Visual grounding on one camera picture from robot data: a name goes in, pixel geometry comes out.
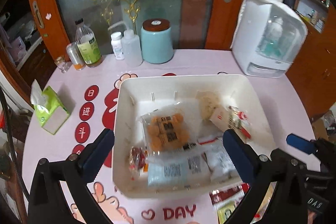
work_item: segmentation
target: light blue jar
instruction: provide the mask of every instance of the light blue jar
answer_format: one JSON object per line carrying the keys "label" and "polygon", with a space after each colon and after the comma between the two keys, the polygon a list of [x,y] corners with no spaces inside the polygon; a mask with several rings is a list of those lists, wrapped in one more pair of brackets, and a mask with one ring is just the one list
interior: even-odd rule
{"label": "light blue jar", "polygon": [[172,59],[174,50],[170,30],[167,19],[154,18],[144,21],[141,28],[141,50],[145,61],[162,64]]}

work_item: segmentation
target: white appliance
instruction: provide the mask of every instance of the white appliance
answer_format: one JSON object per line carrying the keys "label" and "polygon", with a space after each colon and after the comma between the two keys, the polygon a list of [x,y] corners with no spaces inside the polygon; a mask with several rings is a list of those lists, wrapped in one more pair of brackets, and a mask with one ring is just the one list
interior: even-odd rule
{"label": "white appliance", "polygon": [[278,78],[289,69],[306,36],[306,25],[287,5],[244,0],[231,47],[246,75]]}

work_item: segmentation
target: green label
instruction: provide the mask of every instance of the green label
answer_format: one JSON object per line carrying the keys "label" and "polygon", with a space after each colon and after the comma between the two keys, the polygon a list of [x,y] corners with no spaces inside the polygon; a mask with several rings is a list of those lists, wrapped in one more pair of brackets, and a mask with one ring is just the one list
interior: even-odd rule
{"label": "green label", "polygon": [[96,63],[101,58],[100,50],[98,48],[98,43],[95,37],[93,37],[88,42],[78,44],[78,48],[85,63],[88,65]]}

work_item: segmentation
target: blue gripper pad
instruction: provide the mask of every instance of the blue gripper pad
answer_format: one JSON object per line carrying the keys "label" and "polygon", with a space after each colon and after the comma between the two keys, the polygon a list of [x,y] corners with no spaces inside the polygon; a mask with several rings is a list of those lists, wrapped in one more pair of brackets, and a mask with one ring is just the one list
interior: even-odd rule
{"label": "blue gripper pad", "polygon": [[289,134],[286,138],[286,142],[288,145],[295,147],[296,149],[299,149],[302,152],[305,152],[306,154],[315,154],[317,148],[314,144],[314,142],[310,142],[304,138],[301,138],[295,134]]}
{"label": "blue gripper pad", "polygon": [[105,128],[93,143],[85,147],[85,149],[89,150],[90,154],[81,162],[82,165],[80,164],[79,166],[83,170],[82,178],[85,183],[94,181],[113,146],[114,132]]}
{"label": "blue gripper pad", "polygon": [[252,184],[255,174],[255,158],[251,158],[254,150],[242,142],[234,130],[228,129],[223,134],[223,146],[229,154],[243,182]]}

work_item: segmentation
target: white plastic basket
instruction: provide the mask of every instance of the white plastic basket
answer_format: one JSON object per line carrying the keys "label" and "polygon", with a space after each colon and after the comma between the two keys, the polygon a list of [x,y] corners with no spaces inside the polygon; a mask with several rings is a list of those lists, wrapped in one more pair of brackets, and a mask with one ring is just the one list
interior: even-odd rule
{"label": "white plastic basket", "polygon": [[219,95],[221,104],[233,105],[246,112],[251,122],[251,140],[248,144],[257,154],[268,157],[276,148],[269,124],[259,98],[249,80],[243,75],[188,75],[130,78],[120,86],[115,118],[115,145],[113,155],[113,181],[129,198],[183,198],[210,192],[222,187],[230,188],[241,182],[239,177],[224,183],[180,190],[160,190],[147,186],[147,176],[132,181],[128,169],[128,156],[132,146],[143,146],[143,127],[140,115],[176,102],[194,105],[191,113],[184,113],[184,120],[192,132],[199,132],[201,117],[196,94],[212,91]]}

